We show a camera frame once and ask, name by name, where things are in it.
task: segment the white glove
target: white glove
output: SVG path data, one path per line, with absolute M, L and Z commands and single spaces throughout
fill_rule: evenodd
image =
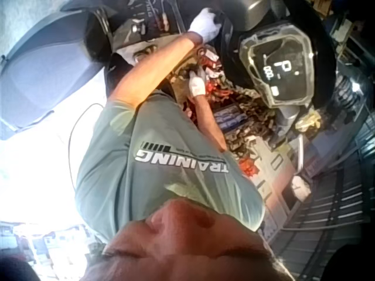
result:
M 197 15 L 190 25 L 190 32 L 195 32 L 201 35 L 203 43 L 213 40 L 220 31 L 221 24 L 214 23 L 215 14 L 210 12 L 209 8 L 204 8 L 199 15 Z
M 198 95 L 206 95 L 206 83 L 204 79 L 197 76 L 194 71 L 189 72 L 190 75 L 190 81 L 189 81 L 189 89 L 190 94 L 193 97 L 196 97 Z

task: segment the t-shirt sleeve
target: t-shirt sleeve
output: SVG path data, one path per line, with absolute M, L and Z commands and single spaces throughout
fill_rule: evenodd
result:
M 224 152 L 223 156 L 230 166 L 231 175 L 236 181 L 236 196 L 232 196 L 232 204 L 238 209 L 237 218 L 249 229 L 256 231 L 264 218 L 265 206 L 261 194 L 255 185 L 241 171 L 230 152 Z
M 77 176 L 77 210 L 105 240 L 118 231 L 116 195 L 127 168 L 135 114 L 124 103 L 108 102 L 96 122 Z

